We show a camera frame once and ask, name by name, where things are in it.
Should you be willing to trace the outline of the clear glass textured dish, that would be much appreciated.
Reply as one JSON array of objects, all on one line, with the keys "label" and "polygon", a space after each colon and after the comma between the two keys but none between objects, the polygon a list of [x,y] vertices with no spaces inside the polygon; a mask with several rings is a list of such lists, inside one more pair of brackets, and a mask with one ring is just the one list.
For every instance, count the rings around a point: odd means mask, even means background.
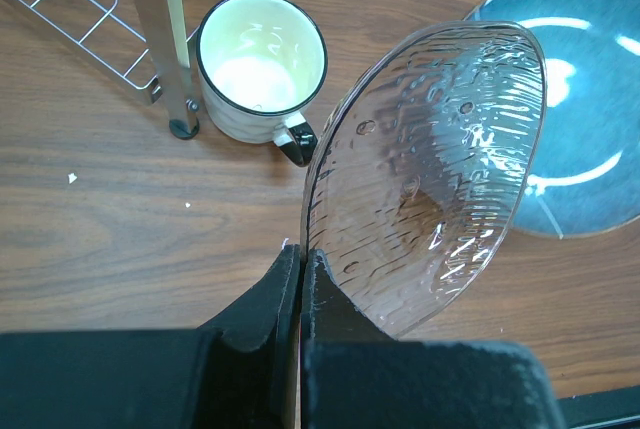
[{"label": "clear glass textured dish", "polygon": [[368,68],[326,121],[308,167],[301,243],[338,289],[400,338],[488,266],[542,132],[546,68],[507,21],[420,29]]}]

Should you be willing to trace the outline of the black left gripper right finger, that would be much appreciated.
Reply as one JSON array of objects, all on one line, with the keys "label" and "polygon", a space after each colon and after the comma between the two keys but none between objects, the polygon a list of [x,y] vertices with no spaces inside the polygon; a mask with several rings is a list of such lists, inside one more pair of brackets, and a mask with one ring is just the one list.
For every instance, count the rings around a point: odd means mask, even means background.
[{"label": "black left gripper right finger", "polygon": [[322,250],[308,253],[301,295],[302,342],[392,341],[340,289]]}]

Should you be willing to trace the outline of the dark teal round plate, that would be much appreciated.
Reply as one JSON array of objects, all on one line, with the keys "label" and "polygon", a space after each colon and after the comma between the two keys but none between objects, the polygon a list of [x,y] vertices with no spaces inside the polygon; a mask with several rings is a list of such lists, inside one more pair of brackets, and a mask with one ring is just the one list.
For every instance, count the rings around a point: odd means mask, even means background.
[{"label": "dark teal round plate", "polygon": [[639,0],[485,0],[467,17],[518,23],[545,57],[545,122],[516,228],[562,239],[638,219]]}]

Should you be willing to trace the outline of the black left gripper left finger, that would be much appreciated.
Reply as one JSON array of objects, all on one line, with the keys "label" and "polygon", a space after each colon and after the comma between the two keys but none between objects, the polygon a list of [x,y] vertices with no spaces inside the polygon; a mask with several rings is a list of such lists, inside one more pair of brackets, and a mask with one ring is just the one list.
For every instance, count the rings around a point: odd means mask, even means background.
[{"label": "black left gripper left finger", "polygon": [[210,337],[196,428],[295,426],[300,248],[286,245],[264,274],[200,329]]}]

